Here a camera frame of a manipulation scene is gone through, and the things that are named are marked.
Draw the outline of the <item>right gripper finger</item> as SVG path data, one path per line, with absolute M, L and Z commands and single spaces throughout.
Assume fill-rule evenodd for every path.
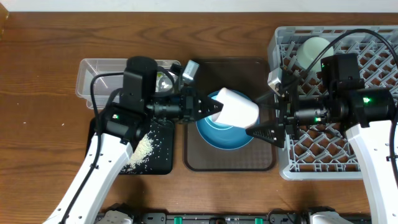
M 266 121 L 246 129 L 246 134 L 283 148 L 285 144 L 285 128 L 278 121 Z
M 273 91 L 267 91 L 263 95 L 257 97 L 254 102 L 255 104 L 263 107 L 263 108 L 278 108 L 279 104 L 278 103 L 270 103 L 269 98 L 273 98 L 275 93 Z

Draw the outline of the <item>dark blue plate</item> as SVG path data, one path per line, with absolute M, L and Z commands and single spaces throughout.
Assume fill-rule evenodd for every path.
M 245 94 L 243 94 L 239 91 L 236 91 L 236 90 L 232 90 L 232 91 L 235 91 L 236 93 L 240 94 L 241 96 L 249 99 L 248 96 L 246 96 Z M 215 100 L 218 92 L 219 92 L 219 90 L 211 93 L 209 95 L 209 97 L 211 97 L 212 99 Z M 248 136 L 246 134 L 247 128 L 237 128 L 237 127 L 232 126 L 232 128 L 224 129 L 224 130 L 213 129 L 206 123 L 204 118 L 197 121 L 196 126 L 197 126 L 197 130 L 198 130 L 200 136 L 209 145 L 216 147 L 218 149 L 223 149 L 223 150 L 239 149 L 240 147 L 247 145 L 249 142 L 251 142 L 253 140 L 252 136 Z

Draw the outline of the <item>pink cup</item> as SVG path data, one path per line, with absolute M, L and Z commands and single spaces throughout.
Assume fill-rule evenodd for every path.
M 248 128 L 256 124 L 259 118 L 258 105 L 235 91 L 222 88 L 215 100 L 223 104 L 223 109 L 211 116 L 214 122 L 237 128 Z

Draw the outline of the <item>mint green bowl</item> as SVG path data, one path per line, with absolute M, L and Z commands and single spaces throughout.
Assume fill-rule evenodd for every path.
M 319 53 L 328 45 L 330 42 L 322 37 L 312 37 L 306 40 L 297 50 L 296 56 L 299 65 L 303 69 L 307 69 L 309 65 L 314 61 L 314 59 L 319 55 Z M 322 58 L 332 56 L 334 54 L 334 48 L 330 47 Z M 321 69 L 321 59 L 312 67 L 311 71 L 320 72 Z

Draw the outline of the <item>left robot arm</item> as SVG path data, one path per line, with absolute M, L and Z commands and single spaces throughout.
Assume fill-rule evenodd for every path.
M 220 112 L 223 104 L 172 81 L 157 92 L 158 72 L 171 74 L 149 57 L 131 57 L 102 111 L 93 108 L 95 133 L 87 155 L 66 194 L 46 223 L 93 223 L 121 169 L 130 160 L 155 120 L 192 123 Z

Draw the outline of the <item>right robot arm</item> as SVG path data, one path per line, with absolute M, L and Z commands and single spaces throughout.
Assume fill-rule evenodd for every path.
M 358 160 L 373 223 L 397 223 L 397 106 L 386 88 L 366 88 L 356 54 L 320 62 L 328 95 L 299 99 L 297 89 L 277 84 L 279 116 L 246 129 L 254 138 L 283 147 L 302 126 L 338 123 Z

